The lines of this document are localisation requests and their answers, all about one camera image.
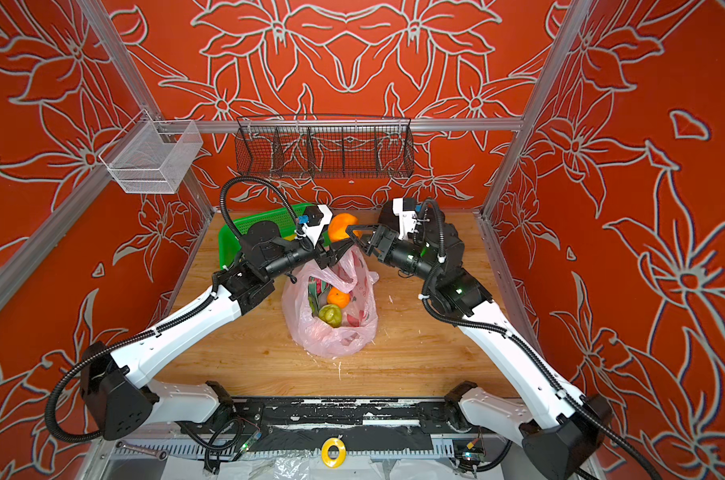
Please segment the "pink plastic bag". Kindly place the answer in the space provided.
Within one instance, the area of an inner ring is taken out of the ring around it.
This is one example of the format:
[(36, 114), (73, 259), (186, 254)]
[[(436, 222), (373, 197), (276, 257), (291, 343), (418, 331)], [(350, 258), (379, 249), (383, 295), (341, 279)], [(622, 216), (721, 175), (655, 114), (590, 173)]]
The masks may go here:
[(353, 247), (334, 266), (308, 262), (282, 292), (282, 314), (292, 339), (316, 356), (338, 358), (359, 352), (377, 335), (374, 285), (378, 274)]

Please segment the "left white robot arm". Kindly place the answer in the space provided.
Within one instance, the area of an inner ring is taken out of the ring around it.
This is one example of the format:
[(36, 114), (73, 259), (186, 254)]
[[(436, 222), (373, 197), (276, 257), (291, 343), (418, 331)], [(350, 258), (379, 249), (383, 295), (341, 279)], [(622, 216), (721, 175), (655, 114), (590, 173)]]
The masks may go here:
[[(218, 200), (224, 224), (240, 242), (234, 260), (212, 274), (212, 284), (201, 296), (171, 316), (112, 345), (94, 342), (48, 396), (44, 426), (52, 438), (67, 444), (121, 440), (144, 424), (174, 422), (188, 427), (222, 418), (230, 399), (220, 384), (172, 387), (156, 381), (156, 374), (208, 334), (252, 312), (274, 293), (276, 278), (290, 276), (308, 263), (334, 266), (352, 247), (350, 238), (324, 245), (324, 234), (334, 221), (330, 207), (311, 205), (298, 213), (276, 184), (258, 177), (250, 182), (276, 195), (296, 237), (284, 239), (272, 222), (240, 231), (228, 211), (228, 192), (244, 182), (244, 176), (228, 180)], [(96, 421), (93, 432), (68, 432), (58, 420), (60, 396), (73, 381)]]

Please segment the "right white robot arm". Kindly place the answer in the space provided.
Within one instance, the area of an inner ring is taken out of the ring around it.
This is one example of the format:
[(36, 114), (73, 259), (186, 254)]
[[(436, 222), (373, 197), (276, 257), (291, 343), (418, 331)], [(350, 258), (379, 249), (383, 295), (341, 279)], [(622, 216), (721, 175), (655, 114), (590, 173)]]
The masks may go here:
[(652, 479), (656, 467), (611, 427), (612, 407), (564, 380), (502, 312), (484, 285), (460, 260), (440, 254), (438, 244), (418, 245), (386, 225), (353, 225), (350, 239), (368, 256), (424, 281), (420, 300), (428, 314), (471, 338), (512, 384), (522, 405), (514, 406), (481, 388), (460, 394), (462, 416), (522, 448), (547, 479), (569, 479), (603, 445), (616, 443)]

